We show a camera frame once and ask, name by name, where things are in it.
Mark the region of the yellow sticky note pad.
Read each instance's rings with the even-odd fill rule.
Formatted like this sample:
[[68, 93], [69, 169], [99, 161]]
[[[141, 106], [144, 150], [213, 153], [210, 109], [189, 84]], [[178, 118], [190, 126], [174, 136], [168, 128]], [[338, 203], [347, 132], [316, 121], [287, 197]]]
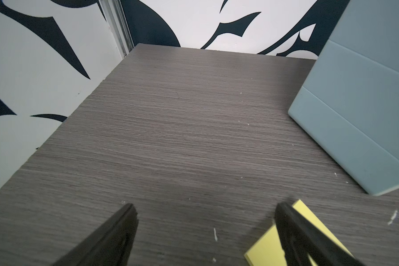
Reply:
[[[292, 207], [306, 218], [317, 229], [329, 237], [341, 249], [352, 256], [350, 251], [334, 236], [320, 219], [302, 202], [297, 200]], [[266, 233], [244, 254], [250, 266], [286, 266], [285, 253], [280, 243], [276, 225], [272, 225]]]

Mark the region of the pale blue drawer box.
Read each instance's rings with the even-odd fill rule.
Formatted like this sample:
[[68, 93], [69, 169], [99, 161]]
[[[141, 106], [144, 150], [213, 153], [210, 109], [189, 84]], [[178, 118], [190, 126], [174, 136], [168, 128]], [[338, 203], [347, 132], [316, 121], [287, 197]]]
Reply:
[[350, 1], [289, 116], [368, 194], [399, 189], [399, 1]]

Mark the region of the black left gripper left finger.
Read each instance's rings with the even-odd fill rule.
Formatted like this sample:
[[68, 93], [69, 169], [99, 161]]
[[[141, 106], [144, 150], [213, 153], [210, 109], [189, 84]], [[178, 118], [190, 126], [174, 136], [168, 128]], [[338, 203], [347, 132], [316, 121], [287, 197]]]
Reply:
[[136, 208], [128, 203], [53, 264], [55, 266], [126, 266], [138, 225]]

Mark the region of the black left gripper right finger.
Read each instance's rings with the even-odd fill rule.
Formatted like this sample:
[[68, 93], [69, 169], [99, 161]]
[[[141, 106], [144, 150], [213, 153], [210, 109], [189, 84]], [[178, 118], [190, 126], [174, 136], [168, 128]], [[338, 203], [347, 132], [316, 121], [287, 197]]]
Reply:
[[362, 266], [286, 202], [277, 204], [277, 231], [289, 266]]

